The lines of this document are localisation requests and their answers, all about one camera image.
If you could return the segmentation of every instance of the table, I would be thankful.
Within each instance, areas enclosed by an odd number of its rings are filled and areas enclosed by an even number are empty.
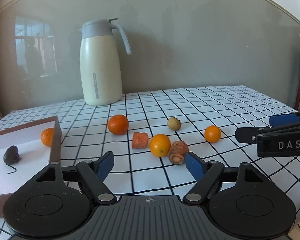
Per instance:
[[[0,120],[0,130],[57,115],[62,129],[61,164],[76,165],[86,159],[97,160],[107,151],[115,155],[114,168],[104,183],[117,196],[183,195],[195,184],[185,165],[173,165],[167,157],[157,158],[149,149],[132,149],[133,132],[147,132],[149,137],[166,134],[173,142],[183,140],[189,150],[203,160],[217,160],[226,166],[238,167],[252,163],[295,203],[296,222],[300,221],[300,157],[258,158],[256,145],[239,143],[237,127],[267,126],[269,116],[292,113],[295,110],[246,86],[217,86],[147,91],[123,95],[108,106],[89,106],[83,99],[50,106],[13,111]],[[106,127],[109,117],[127,116],[128,133],[116,136]],[[182,122],[179,131],[168,129],[167,119],[177,117]],[[215,124],[222,138],[211,144],[204,130]],[[68,182],[78,188],[78,184]],[[222,189],[234,183],[224,183]],[[0,240],[9,238],[0,219]]]

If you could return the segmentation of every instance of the cut carrot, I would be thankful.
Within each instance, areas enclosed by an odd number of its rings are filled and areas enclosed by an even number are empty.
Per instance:
[[[177,165],[184,163],[188,151],[188,145],[184,141],[175,141],[168,153],[169,161]]]
[[[146,132],[135,132],[132,137],[132,149],[145,149],[148,147],[148,134]]]

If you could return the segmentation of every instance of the orange fruit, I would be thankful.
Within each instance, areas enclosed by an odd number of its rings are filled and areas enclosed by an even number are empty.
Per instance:
[[[154,156],[164,157],[168,154],[171,141],[165,134],[157,134],[150,141],[150,151]]]
[[[53,132],[54,132],[53,128],[48,128],[41,132],[41,141],[45,146],[51,147]]]
[[[211,125],[204,131],[204,137],[208,142],[217,142],[221,138],[221,130],[215,125]]]
[[[108,129],[115,135],[123,135],[127,132],[129,127],[128,119],[122,115],[117,114],[111,117],[108,121]]]

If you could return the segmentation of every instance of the glossy wall panel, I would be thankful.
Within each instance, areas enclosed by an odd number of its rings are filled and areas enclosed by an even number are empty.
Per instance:
[[[83,98],[77,29],[112,17],[124,92],[243,84],[294,103],[300,25],[265,0],[19,0],[0,13],[3,112]]]

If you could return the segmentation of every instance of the cream-colored thermos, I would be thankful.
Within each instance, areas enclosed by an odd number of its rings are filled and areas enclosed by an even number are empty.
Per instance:
[[[122,82],[117,46],[112,29],[119,30],[128,55],[130,45],[124,29],[112,20],[94,20],[83,24],[80,48],[80,72],[84,100],[103,106],[122,97]]]

